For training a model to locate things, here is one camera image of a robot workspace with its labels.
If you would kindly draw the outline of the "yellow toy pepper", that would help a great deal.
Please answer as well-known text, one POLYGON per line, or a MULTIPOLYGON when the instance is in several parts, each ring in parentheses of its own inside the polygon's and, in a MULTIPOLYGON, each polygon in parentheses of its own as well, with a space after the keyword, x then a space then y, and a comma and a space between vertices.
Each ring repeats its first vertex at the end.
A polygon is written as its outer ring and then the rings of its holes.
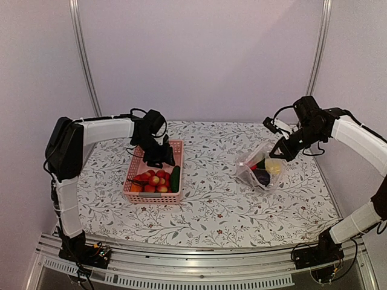
POLYGON ((281 159, 265 159, 265 170, 271 175, 278 175, 282 172, 282 160, 281 159))

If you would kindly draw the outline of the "dark green toy cucumber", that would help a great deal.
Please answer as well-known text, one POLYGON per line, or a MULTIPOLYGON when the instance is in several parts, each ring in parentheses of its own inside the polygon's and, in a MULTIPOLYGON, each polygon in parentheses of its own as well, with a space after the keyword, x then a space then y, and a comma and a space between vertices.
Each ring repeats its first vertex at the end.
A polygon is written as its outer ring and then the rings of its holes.
POLYGON ((175 166, 173 168, 173 170, 172 170, 171 175, 170 175, 170 186, 171 186, 172 193, 178 193, 179 192, 180 173, 181 173, 180 166, 175 166))

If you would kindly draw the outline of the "clear zip top bag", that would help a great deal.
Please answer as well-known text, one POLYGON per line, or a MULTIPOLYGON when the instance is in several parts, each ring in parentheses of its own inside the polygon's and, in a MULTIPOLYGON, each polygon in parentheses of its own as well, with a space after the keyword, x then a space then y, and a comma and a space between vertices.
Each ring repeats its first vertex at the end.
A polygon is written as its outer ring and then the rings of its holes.
POLYGON ((287 166, 284 159, 270 156, 274 145, 272 142, 263 142, 251 152, 237 157, 235 177, 252 189, 274 190, 287 166))

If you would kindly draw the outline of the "dark purple toy eggplant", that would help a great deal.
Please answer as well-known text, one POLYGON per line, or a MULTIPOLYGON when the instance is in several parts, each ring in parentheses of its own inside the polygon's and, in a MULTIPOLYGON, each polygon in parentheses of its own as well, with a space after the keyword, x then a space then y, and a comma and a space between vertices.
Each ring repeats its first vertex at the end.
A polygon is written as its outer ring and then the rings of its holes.
POLYGON ((252 172, 261 185, 266 187, 270 184, 270 174, 266 170, 255 169, 252 172))

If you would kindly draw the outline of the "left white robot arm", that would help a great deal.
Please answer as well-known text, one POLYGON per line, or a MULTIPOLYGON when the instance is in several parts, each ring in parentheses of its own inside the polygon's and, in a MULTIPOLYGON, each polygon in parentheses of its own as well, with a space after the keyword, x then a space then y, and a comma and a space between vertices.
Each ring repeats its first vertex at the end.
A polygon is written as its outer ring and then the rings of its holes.
POLYGON ((149 167, 175 164, 164 116, 153 109, 142 117, 127 114, 72 120, 61 117, 45 149, 44 170, 53 182, 53 202, 60 229, 72 239, 83 233, 79 218, 77 182, 83 168, 83 150, 89 144, 115 139, 129 139, 143 151, 142 160, 149 167))

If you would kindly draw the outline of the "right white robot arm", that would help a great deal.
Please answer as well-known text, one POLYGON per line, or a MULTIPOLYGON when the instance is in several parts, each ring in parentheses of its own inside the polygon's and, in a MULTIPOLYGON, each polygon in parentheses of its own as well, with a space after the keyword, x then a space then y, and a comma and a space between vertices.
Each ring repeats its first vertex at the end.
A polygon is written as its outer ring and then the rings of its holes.
POLYGON ((277 115, 264 120, 266 128, 282 134, 270 157, 290 162, 304 149, 330 140, 337 141, 338 149, 350 150, 343 157, 336 153, 328 156, 327 160, 338 166, 328 177, 334 183, 343 178, 341 189, 344 193, 353 190, 355 199, 346 208, 359 208, 320 235, 320 245, 312 255, 317 263, 326 263, 335 255, 335 245, 386 223, 386 140, 349 110, 322 109, 312 96, 301 97, 289 107, 298 118, 295 128, 277 115))

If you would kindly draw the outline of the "pink plastic basket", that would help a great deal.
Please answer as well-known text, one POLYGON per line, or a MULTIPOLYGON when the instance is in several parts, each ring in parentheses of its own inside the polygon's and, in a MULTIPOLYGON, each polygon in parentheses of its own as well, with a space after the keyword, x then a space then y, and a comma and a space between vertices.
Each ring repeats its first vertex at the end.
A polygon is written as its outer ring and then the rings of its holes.
MULTIPOLYGON (((144 151, 141 148, 136 148, 134 150, 134 155, 129 165, 129 169, 123 185, 123 194, 129 199, 131 203, 133 204, 179 204, 180 203, 180 196, 181 196, 181 190, 182 190, 184 145, 183 145, 183 141, 181 140, 172 140, 169 143, 174 149, 175 166, 180 166, 181 168, 179 192, 178 193, 172 193, 172 192, 171 193, 142 193, 142 192, 131 193, 130 192, 131 179, 134 176, 141 174, 150 169, 154 171, 161 170, 154 167, 148 167, 143 162, 144 151)), ((170 166, 164 163, 162 170, 165 170, 166 172, 171 174, 175 166, 170 166)))

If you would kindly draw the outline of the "red yellow toy fruit bunch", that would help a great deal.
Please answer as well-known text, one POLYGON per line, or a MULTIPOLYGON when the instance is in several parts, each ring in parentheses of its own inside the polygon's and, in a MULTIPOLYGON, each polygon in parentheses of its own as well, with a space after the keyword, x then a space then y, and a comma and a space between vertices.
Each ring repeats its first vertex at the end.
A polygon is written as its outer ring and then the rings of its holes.
POLYGON ((131 184, 143 186, 142 193, 171 193, 170 173, 165 170, 147 170, 131 179, 131 184))

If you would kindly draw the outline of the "orange toy fruit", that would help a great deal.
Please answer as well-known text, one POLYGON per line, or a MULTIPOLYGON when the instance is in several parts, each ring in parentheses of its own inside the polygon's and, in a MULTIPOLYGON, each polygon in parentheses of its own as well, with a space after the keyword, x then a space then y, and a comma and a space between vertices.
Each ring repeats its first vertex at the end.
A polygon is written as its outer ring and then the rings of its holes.
POLYGON ((140 193, 143 191, 143 186, 139 184, 131 184, 130 192, 131 193, 140 193))

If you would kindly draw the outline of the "floral table mat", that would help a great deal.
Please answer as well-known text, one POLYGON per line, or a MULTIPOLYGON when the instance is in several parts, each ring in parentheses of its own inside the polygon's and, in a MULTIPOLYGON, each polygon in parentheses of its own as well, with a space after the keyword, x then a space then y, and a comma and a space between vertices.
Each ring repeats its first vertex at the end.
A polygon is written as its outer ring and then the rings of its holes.
POLYGON ((236 178, 237 157, 277 140, 263 125, 176 121, 168 133, 184 144, 181 202, 130 203, 123 193, 129 143, 102 142, 77 185, 86 233, 183 247, 275 247, 314 242, 340 219, 311 157, 288 163, 275 191, 260 192, 236 178))

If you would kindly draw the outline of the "aluminium front rail frame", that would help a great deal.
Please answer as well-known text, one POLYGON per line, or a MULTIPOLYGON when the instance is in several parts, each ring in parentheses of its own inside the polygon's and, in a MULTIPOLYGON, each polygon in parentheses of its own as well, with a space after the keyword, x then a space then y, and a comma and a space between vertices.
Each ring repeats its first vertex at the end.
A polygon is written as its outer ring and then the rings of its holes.
POLYGON ((323 282, 329 265, 297 269, 291 245, 268 248, 187 248, 87 235, 87 244, 111 247, 107 269, 89 277, 61 259, 61 241, 42 234, 25 289, 378 289, 362 239, 343 245, 337 276, 323 282))

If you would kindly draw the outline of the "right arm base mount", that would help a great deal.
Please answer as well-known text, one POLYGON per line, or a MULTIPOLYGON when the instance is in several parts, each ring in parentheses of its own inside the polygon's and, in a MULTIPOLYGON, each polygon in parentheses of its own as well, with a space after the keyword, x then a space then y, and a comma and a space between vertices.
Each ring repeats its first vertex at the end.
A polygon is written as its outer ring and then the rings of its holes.
POLYGON ((302 245, 305 245, 305 248, 299 248, 299 245, 296 245, 290 254, 296 269, 319 266, 344 258, 342 244, 334 243, 330 228, 319 234, 317 245, 309 246, 306 243, 302 245))

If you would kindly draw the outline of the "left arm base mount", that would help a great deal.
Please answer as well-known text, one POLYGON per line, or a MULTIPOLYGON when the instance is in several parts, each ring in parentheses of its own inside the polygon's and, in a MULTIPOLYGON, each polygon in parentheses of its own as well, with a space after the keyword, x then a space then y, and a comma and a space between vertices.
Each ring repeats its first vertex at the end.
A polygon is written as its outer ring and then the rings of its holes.
POLYGON ((107 269, 111 258, 110 246, 102 245, 101 242, 87 245, 84 231, 73 238, 63 233, 59 233, 59 237, 62 240, 62 246, 59 251, 61 259, 69 260, 79 265, 107 269))

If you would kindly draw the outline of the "right aluminium corner post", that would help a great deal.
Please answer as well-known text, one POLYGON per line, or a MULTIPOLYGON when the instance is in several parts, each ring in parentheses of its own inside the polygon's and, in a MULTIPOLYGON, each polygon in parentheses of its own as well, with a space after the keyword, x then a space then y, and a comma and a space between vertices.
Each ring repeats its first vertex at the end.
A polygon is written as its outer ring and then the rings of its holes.
POLYGON ((319 30, 317 34, 317 44, 311 66, 310 77, 307 83, 305 95, 313 95, 317 84, 320 66, 324 57, 325 45, 328 37, 330 18, 332 11, 332 0, 323 0, 322 13, 320 17, 319 30))

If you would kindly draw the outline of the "aluminium corner post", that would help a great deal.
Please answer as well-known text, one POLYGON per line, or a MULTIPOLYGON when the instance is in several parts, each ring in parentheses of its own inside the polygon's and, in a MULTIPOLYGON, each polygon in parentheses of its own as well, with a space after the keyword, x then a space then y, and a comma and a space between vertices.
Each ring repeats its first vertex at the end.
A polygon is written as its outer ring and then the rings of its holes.
POLYGON ((96 86, 94 84, 93 75, 89 64, 88 53, 82 29, 82 21, 80 17, 79 1, 69 0, 68 2, 70 8, 71 21, 73 25, 74 37, 79 53, 80 65, 85 79, 86 89, 88 91, 89 99, 95 116, 101 117, 103 115, 102 108, 97 96, 96 86))
POLYGON ((319 30, 317 34, 317 44, 311 66, 310 77, 307 83, 305 95, 313 95, 317 84, 320 66, 324 57, 325 45, 328 37, 330 18, 332 11, 332 0, 323 0, 322 13, 320 17, 319 30))

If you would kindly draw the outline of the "left aluminium corner post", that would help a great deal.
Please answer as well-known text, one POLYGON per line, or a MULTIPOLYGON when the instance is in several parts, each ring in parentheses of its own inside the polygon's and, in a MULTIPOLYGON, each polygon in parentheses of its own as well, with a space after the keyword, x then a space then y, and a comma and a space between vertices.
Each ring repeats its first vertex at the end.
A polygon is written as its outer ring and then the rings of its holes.
POLYGON ((82 29, 82 21, 80 17, 79 1, 69 0, 68 2, 70 8, 71 21, 73 25, 74 37, 79 53, 80 65, 85 79, 86 89, 88 91, 89 99, 95 116, 101 117, 103 115, 102 108, 97 96, 96 86, 94 84, 93 75, 89 64, 88 53, 82 29))

